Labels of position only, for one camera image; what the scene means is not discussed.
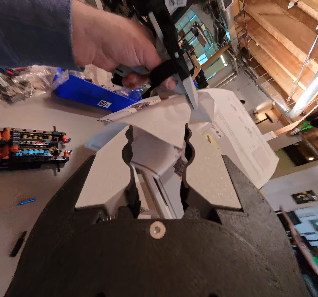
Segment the partly built lego model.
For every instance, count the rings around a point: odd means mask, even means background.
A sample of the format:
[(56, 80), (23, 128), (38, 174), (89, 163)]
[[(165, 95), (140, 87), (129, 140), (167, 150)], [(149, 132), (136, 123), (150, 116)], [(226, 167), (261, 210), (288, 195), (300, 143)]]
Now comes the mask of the partly built lego model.
[(65, 132), (13, 127), (0, 128), (0, 172), (52, 169), (56, 175), (69, 161), (72, 150)]

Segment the printed white paper sheet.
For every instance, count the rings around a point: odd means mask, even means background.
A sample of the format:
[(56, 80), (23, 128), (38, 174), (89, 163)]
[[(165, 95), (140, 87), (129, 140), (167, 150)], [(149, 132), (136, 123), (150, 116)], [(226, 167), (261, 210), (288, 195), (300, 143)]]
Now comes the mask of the printed white paper sheet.
[(223, 155), (261, 189), (274, 174), (279, 158), (269, 146), (234, 92), (205, 90), (214, 100), (214, 121), (207, 131), (214, 135)]

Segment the clear plastic bag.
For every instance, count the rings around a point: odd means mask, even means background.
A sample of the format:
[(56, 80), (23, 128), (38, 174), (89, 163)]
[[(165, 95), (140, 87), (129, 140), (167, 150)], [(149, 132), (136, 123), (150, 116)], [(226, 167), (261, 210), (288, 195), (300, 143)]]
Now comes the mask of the clear plastic bag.
[(93, 64), (86, 65), (84, 70), (85, 79), (91, 80), (93, 84), (102, 88), (113, 88), (112, 73), (107, 72)]

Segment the person's left hand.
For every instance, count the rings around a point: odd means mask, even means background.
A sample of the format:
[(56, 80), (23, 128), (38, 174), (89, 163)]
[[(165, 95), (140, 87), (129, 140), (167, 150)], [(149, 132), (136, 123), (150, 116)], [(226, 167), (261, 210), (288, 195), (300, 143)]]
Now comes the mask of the person's left hand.
[(139, 22), (72, 1), (72, 51), (76, 64), (93, 64), (107, 72), (119, 65), (144, 66), (149, 72), (163, 63), (153, 33)]

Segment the white book stand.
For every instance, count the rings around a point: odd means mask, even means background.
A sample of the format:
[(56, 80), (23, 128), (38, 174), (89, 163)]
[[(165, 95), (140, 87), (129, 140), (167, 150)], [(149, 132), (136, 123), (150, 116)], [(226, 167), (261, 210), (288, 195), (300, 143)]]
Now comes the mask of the white book stand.
[(150, 217), (175, 220), (184, 215), (180, 198), (182, 171), (175, 172), (176, 164), (156, 172), (132, 162), (141, 200), (140, 219)]

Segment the person's left forearm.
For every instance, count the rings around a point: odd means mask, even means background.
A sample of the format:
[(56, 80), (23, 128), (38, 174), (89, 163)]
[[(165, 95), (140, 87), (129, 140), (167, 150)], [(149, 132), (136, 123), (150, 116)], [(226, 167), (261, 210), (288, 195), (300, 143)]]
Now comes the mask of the person's left forearm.
[(72, 45), (73, 0), (0, 0), (0, 66), (83, 70)]

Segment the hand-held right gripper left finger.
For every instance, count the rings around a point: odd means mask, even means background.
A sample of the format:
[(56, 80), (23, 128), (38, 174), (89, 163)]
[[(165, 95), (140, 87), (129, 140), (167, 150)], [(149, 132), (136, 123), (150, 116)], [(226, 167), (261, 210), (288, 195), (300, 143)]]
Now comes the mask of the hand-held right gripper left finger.
[(127, 206), (133, 217), (140, 214), (141, 201), (135, 182), (133, 158), (133, 126), (127, 125), (96, 154), (75, 209), (105, 209), (111, 216)]

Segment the plastic bag of lego parts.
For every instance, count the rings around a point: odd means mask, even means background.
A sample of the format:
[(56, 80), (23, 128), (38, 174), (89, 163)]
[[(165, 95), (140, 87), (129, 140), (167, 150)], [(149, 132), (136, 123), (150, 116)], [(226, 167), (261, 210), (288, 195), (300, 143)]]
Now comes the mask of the plastic bag of lego parts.
[(1, 103), (14, 105), (45, 94), (53, 85), (57, 69), (33, 65), (0, 68)]

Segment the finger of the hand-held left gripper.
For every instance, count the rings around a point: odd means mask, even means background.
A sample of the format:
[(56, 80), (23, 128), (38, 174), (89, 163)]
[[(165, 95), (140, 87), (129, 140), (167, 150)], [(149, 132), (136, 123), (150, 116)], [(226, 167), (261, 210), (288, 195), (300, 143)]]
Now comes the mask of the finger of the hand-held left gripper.
[(181, 80), (180, 77), (175, 77), (176, 87), (175, 92), (177, 94), (183, 94), (186, 96), (188, 102), (191, 104), (193, 109), (198, 107), (198, 93), (194, 85), (192, 77), (187, 77)]

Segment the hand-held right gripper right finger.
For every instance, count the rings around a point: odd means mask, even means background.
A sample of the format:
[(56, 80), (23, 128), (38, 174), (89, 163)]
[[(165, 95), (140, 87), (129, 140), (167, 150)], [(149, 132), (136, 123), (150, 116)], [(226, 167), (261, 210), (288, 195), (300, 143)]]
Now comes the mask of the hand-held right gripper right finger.
[(184, 212), (190, 207), (200, 213), (216, 213), (218, 209), (242, 212), (242, 204), (221, 152), (188, 123), (184, 140), (186, 164), (180, 186)]

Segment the lego instruction booklet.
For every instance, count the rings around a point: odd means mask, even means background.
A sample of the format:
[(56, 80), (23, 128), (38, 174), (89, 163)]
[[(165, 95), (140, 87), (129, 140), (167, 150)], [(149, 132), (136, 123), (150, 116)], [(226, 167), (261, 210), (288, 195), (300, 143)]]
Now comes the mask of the lego instruction booklet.
[(100, 118), (104, 129), (85, 147), (97, 152), (127, 125), (132, 125), (132, 162), (161, 176), (184, 152), (185, 125), (211, 124), (214, 113), (215, 102), (208, 91), (198, 92), (196, 109), (190, 107), (184, 95), (166, 100), (150, 97)]

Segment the white pipe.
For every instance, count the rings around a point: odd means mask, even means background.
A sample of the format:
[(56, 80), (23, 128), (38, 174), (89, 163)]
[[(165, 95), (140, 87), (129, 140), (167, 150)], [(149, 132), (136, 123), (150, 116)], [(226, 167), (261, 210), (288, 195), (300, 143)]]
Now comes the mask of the white pipe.
[(305, 110), (307, 105), (312, 101), (318, 92), (318, 73), (316, 73), (308, 88), (304, 91), (302, 96), (297, 100), (294, 107), (288, 112), (289, 118), (296, 118)]

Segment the black lego piece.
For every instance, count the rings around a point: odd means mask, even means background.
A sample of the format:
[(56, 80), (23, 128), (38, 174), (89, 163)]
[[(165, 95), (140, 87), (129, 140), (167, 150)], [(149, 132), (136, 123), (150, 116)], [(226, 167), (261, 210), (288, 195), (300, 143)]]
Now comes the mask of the black lego piece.
[(21, 233), (21, 235), (17, 239), (12, 251), (10, 252), (10, 255), (9, 255), (10, 258), (13, 258), (13, 257), (17, 256), (18, 252), (20, 251), (20, 249), (21, 249), (21, 247), (22, 247), (22, 245), (24, 243), (24, 240), (25, 240), (25, 237), (26, 237), (27, 233), (28, 233), (27, 231), (23, 231)]

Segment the blue plastic bin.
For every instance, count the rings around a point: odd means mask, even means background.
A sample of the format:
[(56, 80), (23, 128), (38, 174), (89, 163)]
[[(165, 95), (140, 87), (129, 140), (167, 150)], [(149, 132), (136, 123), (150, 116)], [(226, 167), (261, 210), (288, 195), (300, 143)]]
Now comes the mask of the blue plastic bin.
[(132, 91), (129, 95), (120, 95), (74, 75), (70, 75), (68, 80), (60, 84), (55, 93), (60, 98), (110, 112), (117, 112), (142, 100), (137, 91)]

